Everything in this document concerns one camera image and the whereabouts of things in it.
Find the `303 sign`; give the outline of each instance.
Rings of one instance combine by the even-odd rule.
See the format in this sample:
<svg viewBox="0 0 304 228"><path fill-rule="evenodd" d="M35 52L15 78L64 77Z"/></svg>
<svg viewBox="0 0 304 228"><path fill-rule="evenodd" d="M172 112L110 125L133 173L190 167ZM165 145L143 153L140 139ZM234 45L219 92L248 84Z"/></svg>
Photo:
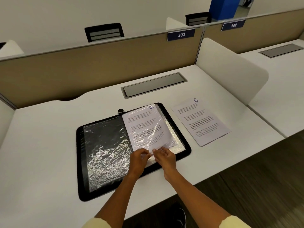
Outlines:
<svg viewBox="0 0 304 228"><path fill-rule="evenodd" d="M246 20L241 20L241 21L237 21L237 22L227 22L227 23L224 23L221 31L242 28L244 26L244 24L245 24L245 21Z"/></svg>
<svg viewBox="0 0 304 228"><path fill-rule="evenodd" d="M194 37L195 29L186 29L182 31L175 31L175 32L169 32L167 41L173 41L177 39L183 39L183 38L191 38Z"/></svg>

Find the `yellow sleeve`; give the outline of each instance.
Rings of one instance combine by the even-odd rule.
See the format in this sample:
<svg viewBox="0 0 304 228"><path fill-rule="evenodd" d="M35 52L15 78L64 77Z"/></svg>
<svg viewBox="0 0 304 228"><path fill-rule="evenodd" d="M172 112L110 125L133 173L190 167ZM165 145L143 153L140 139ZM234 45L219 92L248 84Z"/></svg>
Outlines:
<svg viewBox="0 0 304 228"><path fill-rule="evenodd" d="M250 228L250 226L236 216L229 216L222 221L219 228Z"/></svg>
<svg viewBox="0 0 304 228"><path fill-rule="evenodd" d="M91 218L82 228L111 228L110 225L101 218Z"/></svg>

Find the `blue object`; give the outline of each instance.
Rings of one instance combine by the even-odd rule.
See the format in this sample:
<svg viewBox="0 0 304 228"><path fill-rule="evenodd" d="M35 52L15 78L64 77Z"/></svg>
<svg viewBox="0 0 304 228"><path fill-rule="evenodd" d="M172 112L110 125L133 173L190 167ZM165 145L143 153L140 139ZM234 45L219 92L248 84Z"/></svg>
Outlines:
<svg viewBox="0 0 304 228"><path fill-rule="evenodd" d="M246 20L224 23L221 31L242 28L245 24L245 21Z"/></svg>
<svg viewBox="0 0 304 228"><path fill-rule="evenodd" d="M167 41L173 41L183 38L191 38L194 37L195 29L187 29L182 31L176 31L176 32L169 32Z"/></svg>
<svg viewBox="0 0 304 228"><path fill-rule="evenodd" d="M233 18L239 3L240 0L212 0L209 12L216 20Z"/></svg>

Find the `paper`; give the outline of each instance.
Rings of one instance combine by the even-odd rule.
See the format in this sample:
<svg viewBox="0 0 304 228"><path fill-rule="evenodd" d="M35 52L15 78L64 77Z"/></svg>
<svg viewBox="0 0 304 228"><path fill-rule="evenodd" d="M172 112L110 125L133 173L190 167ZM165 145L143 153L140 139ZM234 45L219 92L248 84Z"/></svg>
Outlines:
<svg viewBox="0 0 304 228"><path fill-rule="evenodd" d="M176 144L155 104L125 113L123 120L133 151L144 148L152 153L152 149Z"/></svg>
<svg viewBox="0 0 304 228"><path fill-rule="evenodd" d="M204 146L230 132L230 130L214 114L203 107L202 103L196 98L189 99L171 109L200 146Z"/></svg>

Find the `dark floor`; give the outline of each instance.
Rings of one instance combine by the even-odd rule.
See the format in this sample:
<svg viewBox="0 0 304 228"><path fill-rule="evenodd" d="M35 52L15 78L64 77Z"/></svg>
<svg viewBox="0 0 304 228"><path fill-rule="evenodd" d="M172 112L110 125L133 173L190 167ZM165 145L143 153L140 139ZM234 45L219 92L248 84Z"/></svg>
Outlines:
<svg viewBox="0 0 304 228"><path fill-rule="evenodd" d="M252 228L304 227L304 131L195 186ZM127 219L123 228L167 227L165 211L174 202L182 204L174 195ZM197 225L187 211L191 227Z"/></svg>

